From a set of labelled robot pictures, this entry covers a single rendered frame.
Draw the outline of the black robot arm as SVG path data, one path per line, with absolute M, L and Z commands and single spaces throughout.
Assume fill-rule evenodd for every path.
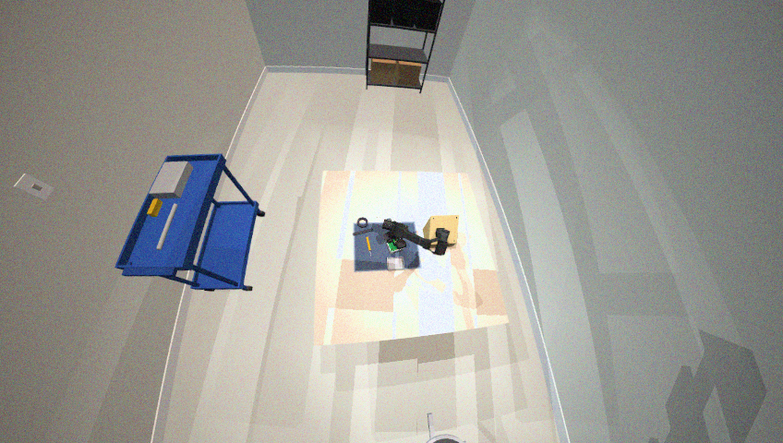
M 436 256 L 444 256 L 448 242 L 447 239 L 449 237 L 450 231 L 444 230 L 443 228 L 437 228 L 436 229 L 436 237 L 434 239 L 425 239 L 415 233 L 411 233 L 408 230 L 408 226 L 404 225 L 403 223 L 396 222 L 396 221 L 388 221 L 384 219 L 382 229 L 389 230 L 389 232 L 385 233 L 383 235 L 384 239 L 387 243 L 393 242 L 394 239 L 402 239 L 405 238 L 417 245 L 422 246 L 424 249 L 429 250 L 433 255 Z M 431 243 L 438 242 L 435 252 L 430 249 Z

